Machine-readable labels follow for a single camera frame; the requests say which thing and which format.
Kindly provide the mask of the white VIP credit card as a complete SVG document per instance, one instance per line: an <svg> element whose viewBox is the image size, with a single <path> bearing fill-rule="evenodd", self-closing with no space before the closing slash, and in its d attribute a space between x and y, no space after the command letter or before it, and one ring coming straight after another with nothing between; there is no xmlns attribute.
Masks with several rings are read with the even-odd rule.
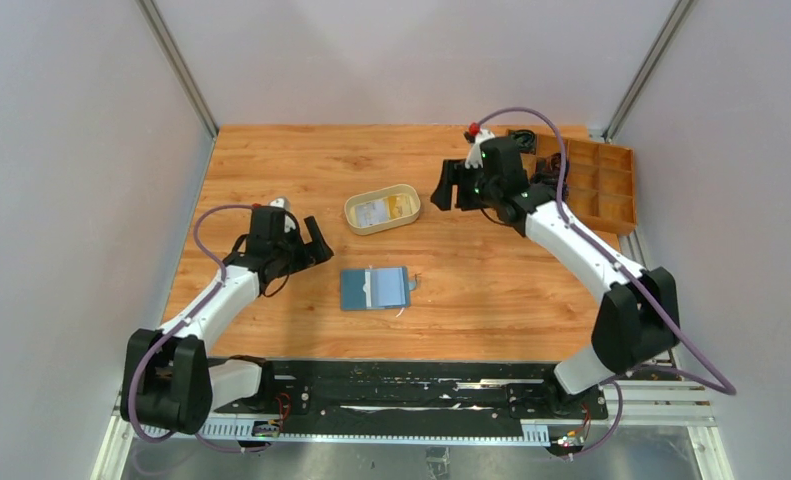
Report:
<svg viewBox="0 0 791 480"><path fill-rule="evenodd" d="M369 229L390 221L385 201L382 199L359 204L354 212L356 224L361 229Z"/></svg>

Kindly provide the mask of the blue leather card holder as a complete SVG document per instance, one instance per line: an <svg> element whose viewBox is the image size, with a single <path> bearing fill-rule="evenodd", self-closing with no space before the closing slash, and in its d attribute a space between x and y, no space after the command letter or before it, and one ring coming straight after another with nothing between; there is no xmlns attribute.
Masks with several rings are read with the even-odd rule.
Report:
<svg viewBox="0 0 791 480"><path fill-rule="evenodd" d="M419 277L404 266L345 269L340 273L342 311L405 309Z"/></svg>

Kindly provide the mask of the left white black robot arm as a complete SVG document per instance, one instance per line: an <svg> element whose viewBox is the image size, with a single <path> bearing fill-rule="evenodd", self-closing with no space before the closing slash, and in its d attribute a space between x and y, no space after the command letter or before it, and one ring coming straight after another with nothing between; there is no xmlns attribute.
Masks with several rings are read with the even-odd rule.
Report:
<svg viewBox="0 0 791 480"><path fill-rule="evenodd" d="M249 230L223 257L200 238L202 224L218 210L195 221L193 240L216 263L214 277L171 320L138 329L127 342L120 415L148 442L196 435L227 404L264 413L279 401L272 362L250 355L214 360L209 353L245 308L274 296L272 282L321 265L334 252L316 218L297 219L281 198L242 208L250 214Z"/></svg>

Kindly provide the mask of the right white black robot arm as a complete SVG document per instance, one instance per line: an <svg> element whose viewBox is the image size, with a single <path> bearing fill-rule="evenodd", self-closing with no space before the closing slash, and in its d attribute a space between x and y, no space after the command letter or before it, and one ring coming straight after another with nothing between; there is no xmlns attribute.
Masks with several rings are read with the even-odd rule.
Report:
<svg viewBox="0 0 791 480"><path fill-rule="evenodd" d="M442 211L493 210L498 219L551 253L599 301L589 344L557 364L542 403L567 417L582 392L676 346L674 277L649 270L595 237L564 204L560 182L534 183L509 137L475 142L467 157L442 164L432 203Z"/></svg>

